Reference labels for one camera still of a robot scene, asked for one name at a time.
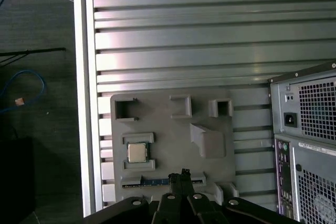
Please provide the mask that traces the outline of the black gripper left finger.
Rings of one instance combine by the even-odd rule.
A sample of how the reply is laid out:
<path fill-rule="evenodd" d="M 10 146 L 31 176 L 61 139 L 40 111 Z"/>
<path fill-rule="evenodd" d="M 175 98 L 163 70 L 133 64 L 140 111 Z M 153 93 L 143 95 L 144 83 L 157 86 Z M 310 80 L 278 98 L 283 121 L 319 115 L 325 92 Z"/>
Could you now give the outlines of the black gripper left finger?
<path fill-rule="evenodd" d="M 84 223 L 199 223 L 187 196 L 194 192 L 190 173 L 169 174 L 170 191 L 160 200 L 129 197 L 91 214 Z"/>

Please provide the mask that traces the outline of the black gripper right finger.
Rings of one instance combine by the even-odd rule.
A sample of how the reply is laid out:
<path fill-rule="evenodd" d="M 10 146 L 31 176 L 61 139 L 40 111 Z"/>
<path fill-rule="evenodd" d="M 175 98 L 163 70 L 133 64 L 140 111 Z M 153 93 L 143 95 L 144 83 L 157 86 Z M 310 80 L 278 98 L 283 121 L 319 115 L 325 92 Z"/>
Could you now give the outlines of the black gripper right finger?
<path fill-rule="evenodd" d="M 199 223 L 298 223 L 242 198 L 234 197 L 221 206 L 194 190 L 189 169 L 181 171 L 182 192 Z"/>

